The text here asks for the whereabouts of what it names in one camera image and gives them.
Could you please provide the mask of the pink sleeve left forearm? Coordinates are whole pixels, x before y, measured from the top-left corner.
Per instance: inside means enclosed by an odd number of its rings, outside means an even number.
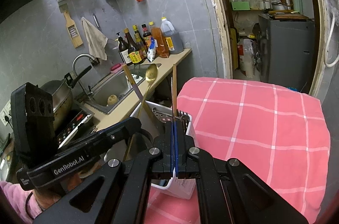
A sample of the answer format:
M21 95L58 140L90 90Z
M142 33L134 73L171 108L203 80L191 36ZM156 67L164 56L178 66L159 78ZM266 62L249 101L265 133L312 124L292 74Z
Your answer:
M43 212L32 190L24 191L19 184L5 181L1 181L1 189L24 223L33 223L34 219Z

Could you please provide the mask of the left hand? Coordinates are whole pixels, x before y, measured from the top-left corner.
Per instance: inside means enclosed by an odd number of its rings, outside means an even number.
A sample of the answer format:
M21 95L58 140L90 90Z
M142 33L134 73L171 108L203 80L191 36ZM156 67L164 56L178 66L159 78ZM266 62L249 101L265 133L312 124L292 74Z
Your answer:
M61 197L65 196L65 194L72 191L75 187L80 185L85 181L87 177L92 175L94 172L99 170L101 166L103 166L104 161L100 159L95 162L93 165L90 165L91 168L86 167L84 170L74 173L72 175L68 175L64 180L62 180L56 186L60 186L61 189L34 189L33 195L42 209L42 211L48 209L56 203Z

